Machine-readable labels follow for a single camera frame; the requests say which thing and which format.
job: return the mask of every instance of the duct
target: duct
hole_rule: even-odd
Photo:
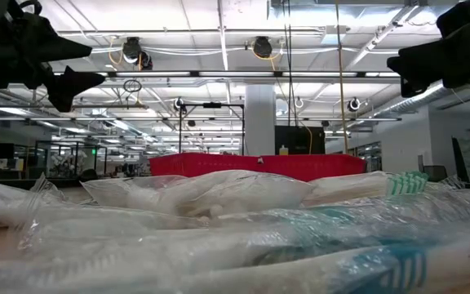
[[[441,83],[439,83],[430,87],[425,93],[418,96],[409,99],[401,98],[400,96],[397,99],[404,99],[402,102],[382,109],[379,112],[374,113],[373,116],[376,118],[386,117],[391,113],[403,114],[415,111],[422,106],[428,105],[429,103],[451,95],[452,93],[452,90],[444,88]]]

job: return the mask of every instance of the wall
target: wall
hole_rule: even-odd
[[[381,122],[372,133],[354,133],[348,147],[355,148],[374,142],[382,145],[382,165],[385,172],[417,171],[418,156],[423,155],[423,164],[432,165],[431,133],[428,107],[416,114],[401,116],[400,122]],[[344,149],[344,140],[326,145],[326,152]]]

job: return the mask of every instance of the ceiling pipe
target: ceiling pipe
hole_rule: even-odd
[[[160,35],[217,35],[218,29],[169,29],[169,30],[78,30],[58,31],[60,37],[149,37]],[[225,34],[235,35],[283,35],[283,29],[226,29]],[[325,32],[322,29],[292,29],[291,34],[295,36],[321,36]]]
[[[0,105],[0,108],[13,109],[55,109],[54,105]],[[149,109],[147,105],[72,105],[72,109]]]

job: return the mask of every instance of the metal frame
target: metal frame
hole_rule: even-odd
[[[186,115],[183,117],[183,107],[192,107]],[[201,120],[201,119],[195,119],[195,118],[189,118],[186,119],[197,107],[203,107],[203,108],[222,108],[222,107],[228,107],[230,110],[232,110],[232,113],[234,113],[237,117],[236,118],[229,118],[230,121],[235,120],[235,121],[242,121],[242,154],[244,154],[244,140],[245,140],[245,133],[246,133],[246,111],[244,105],[240,104],[225,104],[225,103],[203,103],[203,104],[187,104],[183,103],[179,107],[179,153],[182,153],[182,138],[183,138],[183,121],[184,120]],[[233,110],[233,107],[240,107],[242,109],[242,117],[237,114]],[[216,120],[216,118],[208,118],[207,120]]]
[[[104,149],[104,174],[106,174],[106,163],[108,161],[108,147],[103,146],[103,145],[98,145],[98,144],[90,144],[90,143],[84,143],[80,142],[78,140],[63,140],[63,141],[53,141],[53,140],[37,140],[35,144],[35,150],[34,150],[34,160],[37,163],[38,162],[38,148],[39,144],[45,144],[45,145],[58,145],[59,148],[61,147],[70,147],[70,152],[73,154],[73,146],[66,146],[61,143],[75,143],[75,162],[73,164],[73,172],[74,175],[77,176],[77,170],[78,170],[78,153],[79,153],[79,148],[81,149],[89,149],[93,148],[95,150],[95,157],[94,157],[94,170],[97,171],[97,152],[99,149]],[[48,152],[45,152],[45,162],[48,160],[47,158]]]
[[[244,107],[244,105],[231,105],[237,107]],[[335,117],[299,117],[299,121],[303,122],[340,122],[342,118]],[[238,117],[183,117],[183,118],[22,118],[22,117],[0,117],[0,122],[11,121],[11,122],[30,122],[30,121],[39,121],[39,122],[70,122],[70,121],[123,121],[123,122],[177,122],[177,121],[222,121],[222,122],[238,122],[241,119]],[[288,118],[277,118],[277,121],[287,121]],[[401,118],[345,118],[347,122],[399,122]]]

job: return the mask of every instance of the ceiling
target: ceiling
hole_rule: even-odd
[[[314,3],[313,0],[291,1],[291,70],[338,72],[335,6]],[[386,60],[396,55],[398,49],[437,40],[440,34],[435,26],[436,18],[456,1],[430,0],[430,7],[408,8],[404,8],[403,0],[344,0],[342,3],[339,8],[339,28],[344,70],[374,73],[388,72]],[[268,11],[266,0],[42,0],[41,4],[42,16],[50,20],[59,35],[94,47],[92,54],[85,59],[52,62],[54,71],[64,71],[66,66],[79,71],[135,71],[132,65],[124,61],[114,64],[114,61],[120,58],[118,51],[121,50],[121,43],[126,41],[127,36],[133,35],[141,37],[141,44],[152,56],[153,69],[156,71],[268,72],[272,71],[273,67],[276,70],[289,70],[286,54],[282,54],[286,51],[281,50],[285,41],[284,24],[288,18],[280,8],[275,7]],[[402,9],[406,9],[406,13],[401,14]],[[393,20],[399,20],[399,25],[390,26]],[[219,29],[221,22],[225,30]],[[251,50],[251,43],[260,35],[270,38],[274,47],[273,54],[277,55],[273,64],[269,60],[256,58]],[[246,50],[245,45],[249,45],[250,49]],[[359,54],[365,46],[368,46],[369,50],[365,54]],[[22,115],[92,118],[98,114],[101,117],[107,115],[119,118],[169,118],[175,115],[173,104],[178,97],[188,103],[220,101],[243,104],[246,84],[254,82],[274,85],[278,99],[287,98],[284,96],[289,95],[287,79],[282,79],[279,83],[274,79],[260,81],[254,78],[137,78],[143,84],[143,89],[133,95],[124,93],[123,83],[126,80],[127,78],[109,78],[101,87],[90,89],[76,97],[75,105],[98,105],[95,109],[75,109],[70,114],[60,114],[54,109],[43,109],[42,113],[28,110],[27,114]],[[400,94],[396,78],[346,78],[344,82],[344,101],[356,97],[362,102],[358,113],[347,115],[368,113]],[[294,78],[293,88],[295,97],[299,97],[303,102],[303,106],[297,109],[299,116],[340,117],[338,76],[327,81]],[[7,91],[2,92],[11,95],[7,97],[7,103],[11,105],[27,104],[34,99],[33,92],[22,85],[11,85]],[[46,90],[39,88],[35,99],[39,100],[45,94]],[[38,103],[46,107],[49,105],[46,99]],[[135,103],[142,106],[131,108]],[[128,107],[119,109],[116,108],[118,105]],[[2,115],[12,114],[0,111],[0,116]],[[231,118],[236,117],[232,109],[197,108],[189,117],[230,115]],[[90,126],[88,121],[77,126],[73,125],[74,122],[66,121],[50,123],[55,126],[52,128],[53,132],[57,132],[57,127],[77,127],[90,130],[88,134],[131,135],[131,131],[123,131],[97,120],[90,122]],[[171,127],[175,128],[178,122],[125,123],[130,130],[137,130],[138,134],[174,136],[176,133],[171,131]],[[319,124],[320,121],[309,122],[308,126]],[[240,121],[233,120],[197,122],[195,127],[188,129],[240,130],[241,127]],[[66,135],[81,134],[66,131]]]

